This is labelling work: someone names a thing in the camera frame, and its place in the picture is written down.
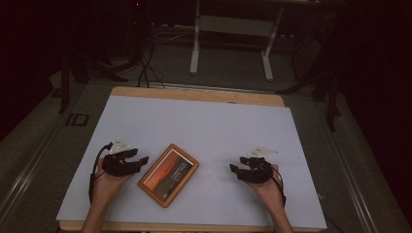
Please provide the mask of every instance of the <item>person's left hand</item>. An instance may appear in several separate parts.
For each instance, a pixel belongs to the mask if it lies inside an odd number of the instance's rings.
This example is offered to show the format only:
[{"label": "person's left hand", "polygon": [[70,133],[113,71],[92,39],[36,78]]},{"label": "person's left hand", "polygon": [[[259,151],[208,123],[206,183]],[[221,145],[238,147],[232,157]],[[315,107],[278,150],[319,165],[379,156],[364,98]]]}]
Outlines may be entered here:
[{"label": "person's left hand", "polygon": [[97,164],[98,169],[94,180],[92,203],[109,206],[118,195],[124,183],[126,183],[133,175],[114,177],[102,169],[102,164],[103,158],[100,158]]}]

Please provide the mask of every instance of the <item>forearm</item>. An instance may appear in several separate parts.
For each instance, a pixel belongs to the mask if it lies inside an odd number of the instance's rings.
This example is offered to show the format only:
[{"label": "forearm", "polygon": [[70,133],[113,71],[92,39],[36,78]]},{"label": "forearm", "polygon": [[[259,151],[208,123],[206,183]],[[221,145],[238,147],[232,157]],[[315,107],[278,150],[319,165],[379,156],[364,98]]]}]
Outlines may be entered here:
[{"label": "forearm", "polygon": [[283,208],[269,209],[270,216],[273,222],[273,229],[276,233],[293,232],[292,226],[288,220],[288,216]]},{"label": "forearm", "polygon": [[82,233],[102,232],[108,205],[91,204]]}]

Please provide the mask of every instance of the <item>dark background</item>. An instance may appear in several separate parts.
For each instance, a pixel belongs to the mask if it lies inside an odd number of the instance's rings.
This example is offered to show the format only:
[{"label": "dark background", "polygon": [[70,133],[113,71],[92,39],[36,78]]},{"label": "dark background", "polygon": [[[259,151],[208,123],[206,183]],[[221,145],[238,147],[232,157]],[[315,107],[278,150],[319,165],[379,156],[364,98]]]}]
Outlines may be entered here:
[{"label": "dark background", "polygon": [[[9,1],[2,4],[1,134],[3,139],[52,91],[49,76],[60,70],[60,57],[72,10],[85,1]],[[193,25],[194,1],[153,1],[153,22]],[[346,57],[340,90],[360,125],[393,194],[412,223],[411,1],[363,1],[340,34],[355,35],[358,48]],[[211,1],[210,11],[216,5]],[[251,17],[259,16],[251,11]],[[302,23],[289,15],[286,34]],[[343,40],[330,42],[328,52]]]}]

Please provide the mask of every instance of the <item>wooden table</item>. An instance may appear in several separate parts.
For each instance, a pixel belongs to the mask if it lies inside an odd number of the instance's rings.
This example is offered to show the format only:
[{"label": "wooden table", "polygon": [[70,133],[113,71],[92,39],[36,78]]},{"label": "wooden table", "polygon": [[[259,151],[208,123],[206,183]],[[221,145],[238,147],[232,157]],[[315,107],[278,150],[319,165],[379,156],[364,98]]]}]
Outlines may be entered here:
[{"label": "wooden table", "polygon": [[[246,105],[260,105],[272,107],[285,107],[280,96],[234,93],[181,89],[147,89],[135,87],[115,87],[111,96],[143,97],[173,100],[205,101],[219,103],[233,103]],[[80,220],[61,220],[60,227],[63,230],[80,230],[83,226]],[[139,223],[139,222],[106,222],[104,230],[117,231],[272,231],[266,226],[242,226],[242,225],[210,225],[210,224],[165,224],[165,223]],[[319,231],[320,229],[295,228],[298,231]]]}]

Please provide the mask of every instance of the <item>white table leg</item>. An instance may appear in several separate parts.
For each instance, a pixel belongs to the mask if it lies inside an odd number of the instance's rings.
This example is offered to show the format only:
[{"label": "white table leg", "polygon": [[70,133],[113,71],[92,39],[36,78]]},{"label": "white table leg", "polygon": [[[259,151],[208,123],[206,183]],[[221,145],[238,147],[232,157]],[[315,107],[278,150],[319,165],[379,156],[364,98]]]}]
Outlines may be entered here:
[{"label": "white table leg", "polygon": [[270,32],[269,43],[266,47],[266,50],[263,50],[261,52],[261,60],[263,62],[264,76],[266,77],[266,80],[269,82],[273,81],[272,68],[270,67],[270,61],[269,61],[269,53],[270,53],[270,50],[272,49],[273,42],[275,41],[276,33],[279,28],[279,23],[281,22],[283,11],[284,11],[283,8],[279,9],[278,16],[276,18],[276,21],[273,23],[273,27]]},{"label": "white table leg", "polygon": [[197,74],[197,63],[199,62],[199,18],[200,18],[200,0],[196,1],[196,18],[194,20],[194,45],[191,53],[190,74]]}]

